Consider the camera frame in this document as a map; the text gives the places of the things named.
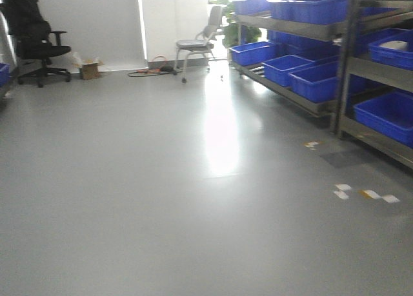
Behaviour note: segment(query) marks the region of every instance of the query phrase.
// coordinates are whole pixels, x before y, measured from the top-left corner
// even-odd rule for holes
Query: white object in bin
[[[408,43],[406,41],[393,40],[382,43],[380,46],[382,48],[407,51]]]

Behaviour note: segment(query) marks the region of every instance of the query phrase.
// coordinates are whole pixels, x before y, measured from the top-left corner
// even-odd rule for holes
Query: green plant
[[[224,16],[225,25],[223,27],[224,38],[222,43],[225,48],[239,45],[238,41],[238,24],[234,20],[235,6],[232,0],[209,0],[211,4],[225,5]],[[253,26],[244,27],[244,36],[246,43],[255,43],[261,37],[261,30]]]

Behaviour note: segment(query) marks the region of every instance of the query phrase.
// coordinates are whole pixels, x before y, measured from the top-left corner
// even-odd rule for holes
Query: metal shelving rack
[[[407,10],[408,8],[410,8],[407,3],[406,5],[398,8],[404,8],[404,10],[395,10],[393,12],[387,12],[380,15],[372,15],[362,18],[363,26],[368,29],[383,28],[388,26],[389,24],[393,24],[395,22],[395,19],[406,20],[413,18],[413,12]],[[265,28],[267,30],[277,30],[280,32],[300,35],[320,41],[332,41],[335,38],[341,37],[347,32],[348,26],[348,21],[334,23],[331,25],[316,25],[310,23],[271,19],[270,12],[263,12],[256,15],[236,15],[234,19],[239,24],[240,41],[242,41],[241,33],[243,26],[255,26],[259,28]],[[232,63],[232,66],[236,70],[238,70],[241,75],[246,75],[256,82],[259,82],[262,85],[266,86],[273,92],[286,97],[314,117],[323,117],[325,115],[329,115],[331,113],[334,113],[338,108],[337,100],[327,101],[324,103],[313,103],[312,101],[309,101],[308,99],[295,94],[289,87],[282,87],[272,81],[269,81],[268,79],[263,77],[263,69],[262,67],[261,69],[259,68],[260,65],[240,66],[236,63]]]
[[[347,57],[345,58],[344,68],[342,70],[342,74],[344,75],[344,85],[343,90],[341,91],[341,103],[337,109],[338,117],[336,117],[335,123],[336,132],[340,137],[347,133],[387,154],[409,168],[413,168],[413,149],[357,122],[349,111],[351,102],[348,98],[348,84],[351,75],[358,75],[392,87],[413,92],[413,71],[379,64],[368,59],[353,56],[359,8],[364,6],[379,6],[412,9],[413,0],[350,0],[350,2],[348,34],[346,37]],[[412,12],[406,12],[402,14],[400,18],[395,17],[379,23],[379,27],[394,26],[395,24],[412,18]],[[365,25],[366,26],[363,29],[370,30],[372,26],[377,24],[366,23]]]

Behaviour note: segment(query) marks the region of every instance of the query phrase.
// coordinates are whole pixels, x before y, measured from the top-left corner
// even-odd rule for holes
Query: electric cable
[[[159,55],[154,57],[151,62],[154,62],[156,59],[162,58],[163,62],[160,67],[157,68],[146,68],[146,69],[138,69],[135,72],[130,72],[128,74],[129,77],[151,77],[155,75],[168,75],[168,74],[177,74],[177,71],[174,70],[171,66],[167,66],[166,63],[168,59],[165,56]]]

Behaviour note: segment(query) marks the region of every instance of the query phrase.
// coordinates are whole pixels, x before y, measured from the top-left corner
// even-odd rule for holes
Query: tape on floor
[[[334,191],[334,193],[340,198],[340,199],[348,199],[350,198],[345,192],[343,191]]]
[[[348,184],[336,184],[336,188],[338,188],[340,191],[350,191],[351,190],[351,186],[349,186]]]
[[[393,195],[386,195],[382,197],[385,201],[387,201],[389,204],[394,204],[395,202],[399,202],[400,199]]]
[[[371,199],[380,199],[381,196],[377,194],[375,191],[372,190],[362,190],[359,191],[361,195],[363,195],[366,198],[371,198]]]

